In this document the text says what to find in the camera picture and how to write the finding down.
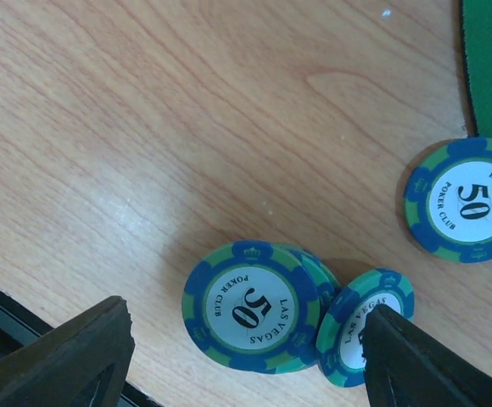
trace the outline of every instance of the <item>wooden table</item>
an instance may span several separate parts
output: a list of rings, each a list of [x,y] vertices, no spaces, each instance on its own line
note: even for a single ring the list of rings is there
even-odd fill
[[[417,324],[492,375],[492,261],[424,253],[401,211],[422,152],[467,134],[457,3],[0,0],[0,288],[54,326],[126,298],[128,380],[168,407],[366,406],[186,334],[201,256],[288,241],[343,283],[406,273]]]

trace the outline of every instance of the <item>casino chip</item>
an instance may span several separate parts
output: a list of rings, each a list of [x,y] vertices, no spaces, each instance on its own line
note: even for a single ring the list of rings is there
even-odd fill
[[[320,300],[309,272],[287,250],[241,241],[217,249],[193,269],[182,317],[193,342],[215,362],[278,373],[308,351]]]
[[[333,303],[333,300],[340,293],[340,284],[334,274],[319,260],[313,253],[304,248],[287,243],[277,243],[276,246],[283,248],[296,257],[306,271],[314,280],[317,287],[318,298],[320,299],[321,313],[316,329],[319,329],[323,316]],[[289,373],[292,371],[302,371],[317,363],[316,338],[312,339],[306,351],[295,360],[277,367],[276,373]]]
[[[443,259],[492,259],[492,139],[451,142],[413,172],[405,217],[414,238]]]
[[[406,277],[393,270],[376,269],[353,280],[327,312],[317,336],[320,368],[332,384],[359,386],[365,382],[360,333],[366,316],[377,304],[386,304],[411,320],[414,291]]]

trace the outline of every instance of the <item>black object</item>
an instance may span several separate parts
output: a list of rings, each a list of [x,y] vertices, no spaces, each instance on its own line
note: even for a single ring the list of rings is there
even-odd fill
[[[108,298],[52,330],[0,292],[0,405],[161,407],[125,383],[134,346],[130,326],[125,301],[121,298]],[[30,375],[36,380],[27,380]],[[19,379],[13,380],[14,389],[5,385],[11,378]],[[28,388],[32,390],[31,396],[51,399],[31,399],[29,403],[24,400],[18,404],[21,390]]]
[[[371,407],[492,407],[492,377],[378,305],[362,333]]]

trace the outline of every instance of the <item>wood grain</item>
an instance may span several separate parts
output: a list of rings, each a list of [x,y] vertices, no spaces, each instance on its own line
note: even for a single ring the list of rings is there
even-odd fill
[[[457,3],[0,0],[0,288],[55,326],[126,298],[128,380],[165,406],[366,406],[187,337],[202,255],[288,241],[343,282],[406,273],[417,324],[492,375],[492,261],[424,253],[400,209],[426,148],[467,134]]]

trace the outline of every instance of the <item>white chip label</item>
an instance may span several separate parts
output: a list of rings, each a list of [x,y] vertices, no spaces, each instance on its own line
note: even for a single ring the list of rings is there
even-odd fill
[[[295,302],[288,285],[260,267],[240,267],[215,281],[207,294],[210,327],[235,348],[269,348],[294,323]]]
[[[473,161],[446,171],[428,202],[436,228],[457,242],[492,238],[492,163]]]
[[[363,345],[359,334],[365,328],[366,316],[379,304],[385,304],[393,311],[402,314],[399,300],[390,293],[373,295],[355,309],[346,321],[339,345],[340,358],[350,369],[365,369],[366,360],[363,358]]]

